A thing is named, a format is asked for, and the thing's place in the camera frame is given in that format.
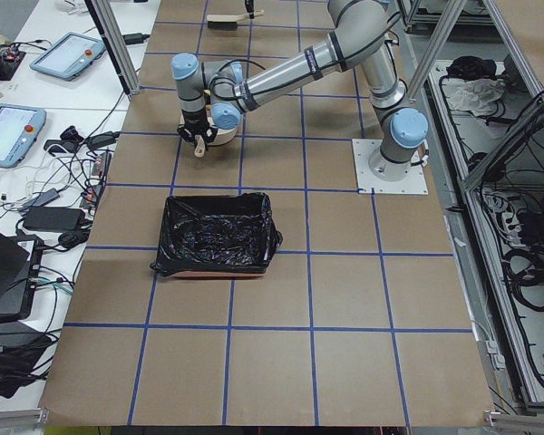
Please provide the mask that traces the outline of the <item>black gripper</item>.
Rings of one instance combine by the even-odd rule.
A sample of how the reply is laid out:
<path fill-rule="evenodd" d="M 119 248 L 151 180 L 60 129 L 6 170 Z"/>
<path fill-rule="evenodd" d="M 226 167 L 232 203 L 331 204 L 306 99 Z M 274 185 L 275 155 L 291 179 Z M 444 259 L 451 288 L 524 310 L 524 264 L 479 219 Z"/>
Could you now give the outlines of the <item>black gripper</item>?
<path fill-rule="evenodd" d="M 185 111 L 182 112 L 183 123 L 178 126 L 177 133 L 187 143 L 196 145 L 196 136 L 202 136 L 205 147 L 208 148 L 210 144 L 217 138 L 219 129 L 217 127 L 209 126 L 208 115 L 205 108 L 197 111 Z"/>

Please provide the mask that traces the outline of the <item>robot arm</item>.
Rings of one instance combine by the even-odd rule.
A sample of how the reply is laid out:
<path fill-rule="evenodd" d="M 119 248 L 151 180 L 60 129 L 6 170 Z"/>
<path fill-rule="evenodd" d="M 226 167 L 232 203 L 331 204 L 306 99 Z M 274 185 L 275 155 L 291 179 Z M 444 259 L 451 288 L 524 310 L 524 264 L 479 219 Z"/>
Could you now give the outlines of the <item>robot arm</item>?
<path fill-rule="evenodd" d="M 390 164 L 410 162 L 429 124 L 409 106 L 406 84 L 385 41 L 395 17 L 379 1 L 330 1 L 327 11 L 334 28 L 321 42 L 251 77 L 243 76 L 241 60 L 202 62 L 192 53 L 174 55 L 170 67 L 183 118 L 181 138 L 209 145 L 219 131 L 237 128 L 243 114 L 331 73 L 360 67 L 384 134 L 378 155 Z"/>

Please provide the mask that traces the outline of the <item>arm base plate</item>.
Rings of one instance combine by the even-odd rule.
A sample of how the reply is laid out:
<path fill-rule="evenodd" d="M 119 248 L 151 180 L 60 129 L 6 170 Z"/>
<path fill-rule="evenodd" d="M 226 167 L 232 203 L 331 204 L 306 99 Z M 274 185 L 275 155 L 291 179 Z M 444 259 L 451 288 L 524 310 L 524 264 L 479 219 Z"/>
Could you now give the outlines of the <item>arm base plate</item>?
<path fill-rule="evenodd" d="M 427 195 L 418 152 L 409 162 L 392 163 L 382 156 L 381 143 L 381 140 L 352 140 L 357 191 L 375 195 Z"/>

